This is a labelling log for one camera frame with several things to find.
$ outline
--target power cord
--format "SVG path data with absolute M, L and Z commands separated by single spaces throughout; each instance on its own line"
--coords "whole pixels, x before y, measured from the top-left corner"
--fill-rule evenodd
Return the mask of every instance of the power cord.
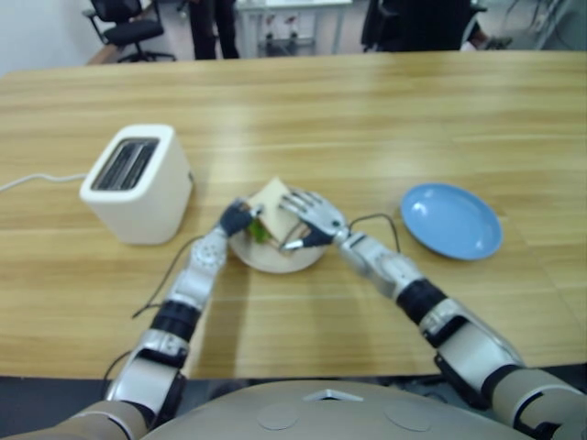
M 71 182 L 71 181 L 78 181 L 80 179 L 85 179 L 86 176 L 87 176 L 87 174 L 73 174 L 72 176 L 64 176 L 64 177 L 55 177 L 55 176 L 50 176 L 49 174 L 42 174 L 42 173 L 30 174 L 28 176 L 21 177 L 20 179 L 16 179 L 15 181 L 7 183 L 6 185 L 0 186 L 0 193 L 2 191 L 9 190 L 10 188 L 14 188 L 15 186 L 20 185 L 21 183 L 32 181 L 33 179 L 45 179 L 50 182 Z
M 118 364 L 118 362 L 120 362 L 122 359 L 127 357 L 129 354 L 130 354 L 130 351 L 125 351 L 122 355 L 120 355 L 119 357 L 114 359 L 112 361 L 112 363 L 110 364 L 110 367 L 108 367 L 108 369 L 106 370 L 106 373 L 104 373 L 104 376 L 102 377 L 102 387 L 100 388 L 100 400 L 103 400 L 106 397 L 106 391 L 108 389 L 108 376 L 110 376 L 110 373 L 112 372 L 114 367 Z
M 370 214 L 370 215 L 364 215 L 363 217 L 355 218 L 352 222 L 349 223 L 349 230 L 352 231 L 352 227 L 359 222 L 362 222 L 364 220 L 371 220 L 372 218 L 378 218 L 378 217 L 385 218 L 389 222 L 389 226 L 393 231 L 393 239 L 395 240 L 395 249 L 397 250 L 397 252 L 399 254 L 401 254 L 402 250 L 400 248 L 400 239 L 399 239 L 399 236 L 397 235 L 397 227 L 395 227 L 395 223 L 393 222 L 393 219 L 386 213 Z
M 202 236 L 195 236 L 193 238 L 190 238 L 189 240 L 187 240 L 183 244 L 183 246 L 180 248 L 180 250 L 177 251 L 177 254 L 175 254 L 175 257 L 173 258 L 172 264 L 170 264 L 169 268 L 167 268 L 167 271 L 163 275 L 163 278 L 161 279 L 161 282 L 157 286 L 157 289 L 155 289 L 155 291 L 151 294 L 151 296 L 149 297 L 147 302 L 145 302 L 145 305 L 143 305 L 136 312 L 133 313 L 133 315 L 131 316 L 131 319 L 135 319 L 136 317 L 140 316 L 143 312 L 145 312 L 148 309 L 153 309 L 155 307 L 161 306 L 160 304 L 154 304 L 153 300 L 155 298 L 157 298 L 157 295 L 159 295 L 159 292 L 161 291 L 161 289 L 163 288 L 163 286 L 167 282 L 167 279 L 169 279 L 169 276 L 172 274 L 173 268 L 177 264 L 177 261 L 180 259 L 180 256 L 182 255 L 182 253 L 187 249 L 188 246 L 190 246 L 195 240 L 197 240 L 199 238 L 202 238 Z
M 155 291 L 149 297 L 149 299 L 147 300 L 147 302 L 145 302 L 145 305 L 143 305 L 141 308 L 139 308 L 132 315 L 132 319 L 135 319 L 137 316 L 139 316 L 140 314 L 142 314 L 143 312 L 145 312 L 148 309 L 153 309 L 153 308 L 156 308 L 156 307 L 161 307 L 161 304 L 159 304 L 159 303 L 153 303 L 153 300 L 157 297 L 157 295 L 159 294 L 159 292 L 161 291 L 161 289 L 165 285 L 165 282 L 167 281 L 167 279 L 169 279 L 169 276 L 171 275 L 171 273 L 173 271 L 173 268 L 177 264 L 177 261 L 180 259 L 180 256 L 182 255 L 182 253 L 195 240 L 197 240 L 198 238 L 201 238 L 201 237 L 202 236 L 195 236 L 193 238 L 190 238 L 188 241 L 186 241 L 183 244 L 182 247 L 180 247 L 180 249 L 177 251 L 177 254 L 175 254 L 175 257 L 173 258 L 172 263 L 170 264 L 169 268 L 167 268 L 167 270 L 165 271 L 165 274 L 163 275 L 163 278 L 162 278 L 161 282 L 157 286 L 157 289 L 155 289 Z M 129 354 L 130 354 L 130 351 L 126 351 L 122 355 L 120 355 L 116 359 L 114 359 L 112 361 L 112 363 L 110 364 L 110 366 L 108 367 L 108 369 L 106 370 L 106 373 L 104 373 L 104 376 L 102 377 L 102 387 L 100 389 L 100 399 L 104 399 L 105 396 L 106 396 L 106 391 L 107 391 L 107 387 L 108 387 L 108 376 L 110 376 L 110 373 L 112 372 L 112 370 L 114 369 L 114 367 L 118 364 L 118 362 L 120 362 L 122 359 L 124 359 L 125 357 L 127 357 Z

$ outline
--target person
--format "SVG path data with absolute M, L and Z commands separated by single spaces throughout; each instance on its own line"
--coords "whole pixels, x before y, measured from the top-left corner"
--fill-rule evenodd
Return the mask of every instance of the person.
M 477 12 L 471 0 L 371 0 L 361 43 L 366 50 L 459 50 Z M 489 37 L 479 23 L 468 40 L 470 50 L 504 49 L 511 43 L 510 38 Z
M 190 0 L 190 26 L 197 60 L 216 59 L 215 22 L 222 56 L 225 59 L 239 58 L 234 3 L 235 0 Z

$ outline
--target floor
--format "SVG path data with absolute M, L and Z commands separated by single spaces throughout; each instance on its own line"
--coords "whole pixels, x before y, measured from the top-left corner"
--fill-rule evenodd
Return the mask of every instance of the floor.
M 569 0 L 570 6 L 567 13 L 557 25 L 557 32 L 553 32 L 547 40 L 545 50 L 587 50 L 586 22 L 587 2 L 584 0 Z M 515 6 L 508 13 L 508 8 L 515 2 Z M 513 38 L 510 46 L 512 50 L 532 50 L 535 48 L 538 34 L 536 26 L 532 27 L 532 16 L 537 2 L 545 4 L 544 0 L 481 0 L 488 7 L 486 13 L 478 15 L 482 29 L 488 35 L 509 36 Z M 146 50 L 172 52 L 178 60 L 188 61 L 194 58 L 190 23 L 186 15 L 176 10 L 179 2 L 169 1 L 161 5 L 161 15 L 165 26 L 165 35 L 144 43 Z M 341 32 L 339 53 L 362 53 L 360 34 L 363 21 L 367 12 L 368 0 L 354 0 L 352 6 L 345 15 Z M 537 14 L 539 22 L 544 17 L 545 7 L 541 6 Z M 290 28 L 284 22 L 290 15 L 278 15 L 274 20 L 272 30 L 276 38 L 288 38 Z M 300 38 L 311 37 L 314 27 L 315 14 L 302 12 L 296 15 L 297 33 Z M 320 21 L 315 46 L 285 46 L 280 45 L 270 50 L 260 48 L 260 57 L 266 56 L 307 56 L 328 55 L 331 52 L 334 29 L 336 25 L 336 12 L 323 13 Z M 267 25 L 263 25 L 261 35 L 267 31 Z M 134 48 L 127 48 L 121 55 L 130 53 Z

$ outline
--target office chair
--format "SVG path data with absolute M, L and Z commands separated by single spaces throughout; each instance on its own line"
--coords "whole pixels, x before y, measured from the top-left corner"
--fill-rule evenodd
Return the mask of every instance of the office chair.
M 361 34 L 364 50 L 459 50 L 475 16 L 471 0 L 370 0 Z
M 140 42 L 163 35 L 164 29 L 161 24 L 161 13 L 157 0 L 153 1 L 157 20 L 147 18 L 138 19 L 143 12 L 140 0 L 91 0 L 94 10 L 83 11 L 83 15 L 92 22 L 94 30 L 104 44 L 113 44 L 123 48 L 134 44 L 137 52 L 121 58 L 118 62 L 156 61 L 158 58 L 168 58 L 176 61 L 170 53 L 152 52 L 143 50 Z M 115 23 L 114 27 L 100 32 L 96 25 L 95 18 L 98 17 L 104 22 Z

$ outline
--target black cable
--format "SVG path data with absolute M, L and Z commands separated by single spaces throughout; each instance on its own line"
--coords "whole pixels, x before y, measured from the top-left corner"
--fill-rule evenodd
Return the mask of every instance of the black cable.
M 386 213 L 370 214 L 370 215 L 364 215 L 363 217 L 355 218 L 352 222 L 349 223 L 349 230 L 352 231 L 352 227 L 354 225 L 356 225 L 358 222 L 362 222 L 364 220 L 371 220 L 372 218 L 377 218 L 377 217 L 383 217 L 383 218 L 387 219 L 387 221 L 389 222 L 389 226 L 393 231 L 393 239 L 395 240 L 395 248 L 397 249 L 397 252 L 401 254 L 402 249 L 400 248 L 400 239 L 399 239 L 399 236 L 397 235 L 397 228 L 395 227 L 395 223 L 393 222 L 393 219 L 389 215 L 387 215 Z
M 169 268 L 167 268 L 167 271 L 163 275 L 163 278 L 161 279 L 159 286 L 157 286 L 157 289 L 155 289 L 155 291 L 151 294 L 151 296 L 149 297 L 147 302 L 145 302 L 145 305 L 143 305 L 136 312 L 134 312 L 134 314 L 131 317 L 132 319 L 135 319 L 136 317 L 138 317 L 140 314 L 142 314 L 144 311 L 146 311 L 148 309 L 152 309 L 154 307 L 161 306 L 160 304 L 153 304 L 152 303 L 153 300 L 157 297 L 157 295 L 159 294 L 159 292 L 161 291 L 161 289 L 165 285 L 165 282 L 167 282 L 167 279 L 172 274 L 173 268 L 175 267 L 175 264 L 177 264 L 177 260 L 180 259 L 180 256 L 182 255 L 182 253 L 187 249 L 188 246 L 190 246 L 195 240 L 197 240 L 199 238 L 202 238 L 202 236 L 195 236 L 193 238 L 190 238 L 189 240 L 187 240 L 187 242 L 185 242 L 183 244 L 183 246 L 180 248 L 180 250 L 177 251 L 177 254 L 175 254 L 175 257 L 173 258 L 172 264 L 170 264 Z
M 124 359 L 125 357 L 127 357 L 129 354 L 130 354 L 130 351 L 126 351 L 122 355 L 120 355 L 119 357 L 114 359 L 112 361 L 112 363 L 110 364 L 110 367 L 108 367 L 108 369 L 106 370 L 106 373 L 104 373 L 104 376 L 102 377 L 102 388 L 100 390 L 100 400 L 103 400 L 106 397 L 106 391 L 108 388 L 108 376 L 110 375 L 110 373 L 112 372 L 112 370 L 114 369 L 116 364 L 118 362 L 120 362 L 122 359 Z

